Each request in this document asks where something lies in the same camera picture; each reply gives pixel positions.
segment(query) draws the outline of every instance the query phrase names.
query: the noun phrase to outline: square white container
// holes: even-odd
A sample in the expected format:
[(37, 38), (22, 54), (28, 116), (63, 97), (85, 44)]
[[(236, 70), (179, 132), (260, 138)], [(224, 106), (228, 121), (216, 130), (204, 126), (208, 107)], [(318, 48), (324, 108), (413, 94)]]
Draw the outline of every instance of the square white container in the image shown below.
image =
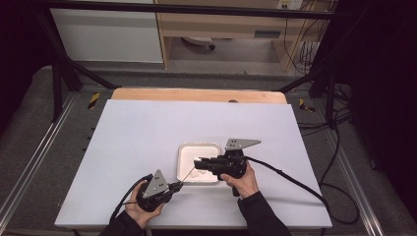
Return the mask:
[(207, 170), (194, 168), (194, 160), (198, 157), (217, 157), (221, 149), (215, 143), (185, 143), (178, 149), (177, 178), (184, 183), (215, 183), (217, 176)]

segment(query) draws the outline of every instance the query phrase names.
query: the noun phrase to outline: power strip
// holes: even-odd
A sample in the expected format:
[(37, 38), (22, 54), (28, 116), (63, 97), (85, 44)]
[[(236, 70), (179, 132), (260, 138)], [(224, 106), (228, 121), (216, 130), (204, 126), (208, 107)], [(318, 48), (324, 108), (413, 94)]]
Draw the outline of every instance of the power strip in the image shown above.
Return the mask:
[(280, 10), (300, 10), (303, 0), (279, 0), (276, 9)]

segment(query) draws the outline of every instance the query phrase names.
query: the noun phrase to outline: person's left hand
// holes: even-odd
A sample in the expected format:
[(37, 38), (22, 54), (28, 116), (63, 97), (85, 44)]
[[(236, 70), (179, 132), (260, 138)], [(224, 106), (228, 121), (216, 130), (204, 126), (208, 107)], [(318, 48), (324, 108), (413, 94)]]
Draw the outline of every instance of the person's left hand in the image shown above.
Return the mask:
[(134, 204), (126, 204), (125, 205), (125, 210), (126, 212), (139, 224), (139, 226), (141, 226), (141, 228), (145, 229), (145, 227), (147, 226), (148, 222), (156, 217), (159, 216), (163, 205), (161, 204), (159, 205), (156, 210), (154, 210), (153, 212), (147, 212), (144, 211), (143, 209), (141, 209), (138, 204), (136, 204), (136, 195), (139, 192), (139, 189), (141, 188), (141, 186), (143, 184), (145, 184), (147, 181), (144, 180), (141, 183), (139, 183), (135, 189), (132, 191), (132, 195), (129, 201), (127, 201), (127, 203), (134, 203)]

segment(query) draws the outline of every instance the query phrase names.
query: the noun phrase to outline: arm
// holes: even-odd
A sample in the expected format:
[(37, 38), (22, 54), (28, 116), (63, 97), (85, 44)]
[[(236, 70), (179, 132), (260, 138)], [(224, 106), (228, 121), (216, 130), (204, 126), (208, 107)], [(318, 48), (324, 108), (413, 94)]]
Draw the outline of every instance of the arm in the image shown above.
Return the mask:
[(259, 191), (255, 171), (249, 162), (242, 178), (235, 179), (226, 174), (221, 174), (220, 177), (227, 185), (235, 187), (242, 197), (243, 200), (238, 201), (238, 206), (246, 219), (251, 236), (291, 235)]
[(143, 181), (132, 191), (132, 195), (125, 210), (108, 224), (99, 236), (139, 236), (144, 232), (148, 222), (160, 215), (163, 205), (156, 208), (154, 212), (146, 212), (136, 204), (136, 195), (139, 192)]

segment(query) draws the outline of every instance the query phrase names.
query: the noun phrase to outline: white tabletop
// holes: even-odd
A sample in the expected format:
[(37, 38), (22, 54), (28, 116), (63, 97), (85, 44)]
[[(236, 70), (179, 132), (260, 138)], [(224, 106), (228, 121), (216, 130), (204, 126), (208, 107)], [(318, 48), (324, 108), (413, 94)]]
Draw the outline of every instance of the white tabletop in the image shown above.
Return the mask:
[[(160, 169), (177, 181), (178, 148), (187, 142), (261, 140), (245, 155), (269, 163), (320, 192), (290, 105), (108, 100), (89, 148), (55, 221), (68, 228), (107, 225), (129, 188)], [(290, 228), (329, 228), (324, 205), (266, 167), (251, 163), (275, 214)], [(222, 181), (186, 185), (149, 228), (239, 228), (246, 222)]]

